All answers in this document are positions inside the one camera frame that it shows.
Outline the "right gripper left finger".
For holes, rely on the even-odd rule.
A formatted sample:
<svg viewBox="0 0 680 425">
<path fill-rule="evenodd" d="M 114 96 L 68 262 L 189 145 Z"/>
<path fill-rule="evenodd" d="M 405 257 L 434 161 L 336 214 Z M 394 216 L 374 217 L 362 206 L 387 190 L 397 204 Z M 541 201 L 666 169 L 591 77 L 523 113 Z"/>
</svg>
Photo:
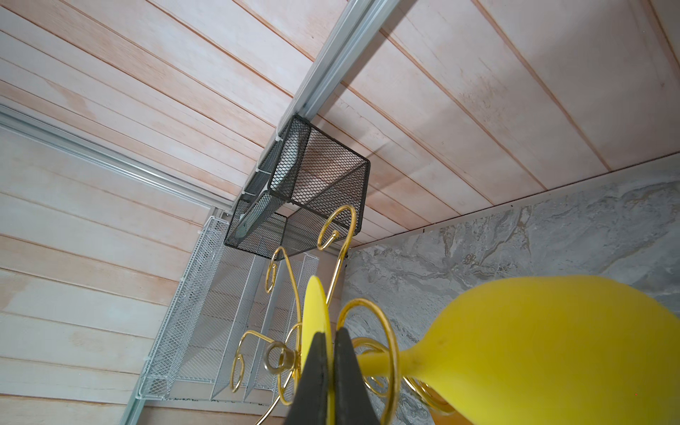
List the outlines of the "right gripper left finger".
<svg viewBox="0 0 680 425">
<path fill-rule="evenodd" d="M 326 335 L 316 333 L 285 425 L 326 425 L 329 419 L 330 370 Z"/>
</svg>

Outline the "yellow wine glass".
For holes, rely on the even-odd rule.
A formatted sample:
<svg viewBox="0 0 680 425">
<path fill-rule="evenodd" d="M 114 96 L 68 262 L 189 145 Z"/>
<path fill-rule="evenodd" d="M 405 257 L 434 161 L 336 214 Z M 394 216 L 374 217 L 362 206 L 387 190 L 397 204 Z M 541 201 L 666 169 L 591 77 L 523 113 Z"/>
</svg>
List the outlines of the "yellow wine glass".
<svg viewBox="0 0 680 425">
<path fill-rule="evenodd" d="M 474 424 L 679 421 L 678 317 L 603 277 L 481 284 L 398 357 Z"/>
</svg>

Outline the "black mesh basket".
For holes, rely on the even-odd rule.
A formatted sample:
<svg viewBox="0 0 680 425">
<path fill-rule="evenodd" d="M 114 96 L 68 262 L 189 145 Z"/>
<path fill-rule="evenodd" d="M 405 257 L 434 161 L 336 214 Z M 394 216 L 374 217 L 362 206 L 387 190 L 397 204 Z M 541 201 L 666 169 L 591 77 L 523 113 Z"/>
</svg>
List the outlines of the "black mesh basket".
<svg viewBox="0 0 680 425">
<path fill-rule="evenodd" d="M 317 246 L 324 224 L 340 237 L 361 232 L 370 161 L 309 120 L 293 116 L 267 150 L 232 209 L 224 244 L 271 258 Z"/>
</svg>

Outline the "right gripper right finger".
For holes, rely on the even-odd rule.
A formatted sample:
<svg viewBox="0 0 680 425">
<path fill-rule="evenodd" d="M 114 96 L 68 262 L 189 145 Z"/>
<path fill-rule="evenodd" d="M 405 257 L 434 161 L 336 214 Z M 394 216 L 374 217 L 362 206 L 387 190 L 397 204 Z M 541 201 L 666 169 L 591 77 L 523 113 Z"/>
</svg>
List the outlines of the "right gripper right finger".
<svg viewBox="0 0 680 425">
<path fill-rule="evenodd" d="M 337 425 L 380 424 L 363 382 L 352 338 L 345 328 L 336 332 L 334 392 L 334 419 Z"/>
</svg>

